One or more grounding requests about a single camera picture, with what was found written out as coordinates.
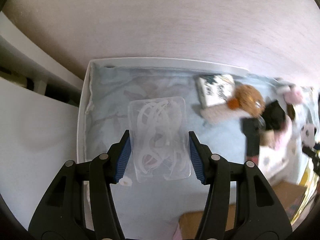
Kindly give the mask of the panda plush slipper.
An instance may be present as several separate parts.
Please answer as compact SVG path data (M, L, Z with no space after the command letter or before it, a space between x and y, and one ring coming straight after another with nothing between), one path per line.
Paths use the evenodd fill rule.
M314 124L305 124L300 130L302 145L309 148L314 148L315 145L318 145L315 141L316 132L317 128Z

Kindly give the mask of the red lipstick tube black cap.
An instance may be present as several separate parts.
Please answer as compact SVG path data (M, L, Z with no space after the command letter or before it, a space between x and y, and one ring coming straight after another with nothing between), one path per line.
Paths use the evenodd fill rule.
M246 137L246 160L258 165L260 134L265 130L265 121L258 118L242 118L241 131Z

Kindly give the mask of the pink fluffy pompom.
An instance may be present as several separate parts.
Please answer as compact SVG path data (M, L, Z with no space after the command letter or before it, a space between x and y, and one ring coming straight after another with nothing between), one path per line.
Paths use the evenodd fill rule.
M290 91L284 94L285 102L289 105L298 105L303 102L303 95L299 87L291 87Z

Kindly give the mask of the black scrunchie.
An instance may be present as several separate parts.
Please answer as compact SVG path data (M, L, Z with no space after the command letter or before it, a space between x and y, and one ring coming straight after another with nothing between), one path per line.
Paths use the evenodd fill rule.
M266 130L279 131L285 124L286 113L276 100L265 106L261 117L264 119Z

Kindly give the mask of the white table tray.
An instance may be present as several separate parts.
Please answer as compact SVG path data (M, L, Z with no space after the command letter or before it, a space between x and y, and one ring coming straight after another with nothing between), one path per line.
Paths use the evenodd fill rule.
M89 61L85 79L82 87L78 126L76 137L76 161L86 161L85 154L85 111L90 100L91 92L89 83L91 80L91 67L98 65L107 68L161 68L161 69L187 69L196 72L227 73L236 76L245 76L249 73L247 67L239 67L230 64L216 63L210 61L179 59L169 57L111 57L103 59L92 59Z

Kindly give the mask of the brown plush toy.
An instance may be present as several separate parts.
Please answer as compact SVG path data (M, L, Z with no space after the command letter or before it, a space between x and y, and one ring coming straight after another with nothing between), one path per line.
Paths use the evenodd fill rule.
M241 109L252 117L259 117L265 110L265 102L260 92L251 85L240 85L227 101L231 110Z

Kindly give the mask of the light blue floral cloth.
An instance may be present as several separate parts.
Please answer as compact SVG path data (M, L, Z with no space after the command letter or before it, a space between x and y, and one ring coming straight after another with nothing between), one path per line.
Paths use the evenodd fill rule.
M86 161L106 152L129 129L131 101L180 96L184 98L188 129L211 151L233 163L245 161L246 142L240 120L211 125L200 115L197 72L152 68L91 67L90 100L85 111ZM124 235L131 239L172 239L179 217L204 208L209 188L195 173L167 181L139 182L133 160L123 181L111 187Z

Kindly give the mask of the white patterned small box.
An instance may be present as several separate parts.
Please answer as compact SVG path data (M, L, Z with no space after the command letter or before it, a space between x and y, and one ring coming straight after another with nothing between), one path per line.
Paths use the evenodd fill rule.
M230 74L201 75L196 87L202 108L226 103L232 97L235 83Z

